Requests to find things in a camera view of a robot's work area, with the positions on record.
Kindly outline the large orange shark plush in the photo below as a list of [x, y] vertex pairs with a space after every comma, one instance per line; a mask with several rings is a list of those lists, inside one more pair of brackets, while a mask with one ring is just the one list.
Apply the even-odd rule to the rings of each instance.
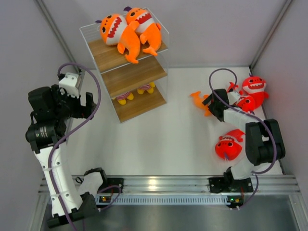
[[124, 16], [114, 13], [110, 14], [102, 20], [96, 20], [96, 24], [100, 25], [100, 35], [104, 43], [108, 46], [117, 46], [120, 54], [125, 54], [125, 59], [133, 64], [137, 64], [138, 55], [140, 54], [141, 43], [136, 34], [136, 30], [140, 23], [132, 21], [126, 22]]

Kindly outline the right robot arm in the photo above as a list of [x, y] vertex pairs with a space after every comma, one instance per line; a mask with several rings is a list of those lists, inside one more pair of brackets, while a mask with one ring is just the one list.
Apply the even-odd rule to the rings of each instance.
[[255, 187], [252, 186], [251, 177], [268, 172], [277, 160], [285, 157], [278, 121], [262, 120], [240, 107], [231, 105], [225, 89], [213, 90], [202, 104], [219, 121], [235, 126], [245, 135], [245, 157], [227, 168], [223, 176], [211, 177], [210, 191], [253, 192]]

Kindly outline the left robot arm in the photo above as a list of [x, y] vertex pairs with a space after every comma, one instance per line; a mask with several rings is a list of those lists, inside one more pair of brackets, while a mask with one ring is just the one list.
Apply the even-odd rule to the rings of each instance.
[[71, 118], [83, 118], [89, 122], [97, 104], [93, 95], [86, 93], [86, 104], [81, 105], [80, 95], [72, 94], [68, 87], [41, 87], [28, 93], [33, 109], [26, 140], [44, 172], [51, 197], [49, 228], [72, 225], [98, 213], [95, 204], [97, 192], [104, 192], [109, 181], [102, 168], [85, 172], [79, 188], [75, 187], [69, 170], [66, 122]]

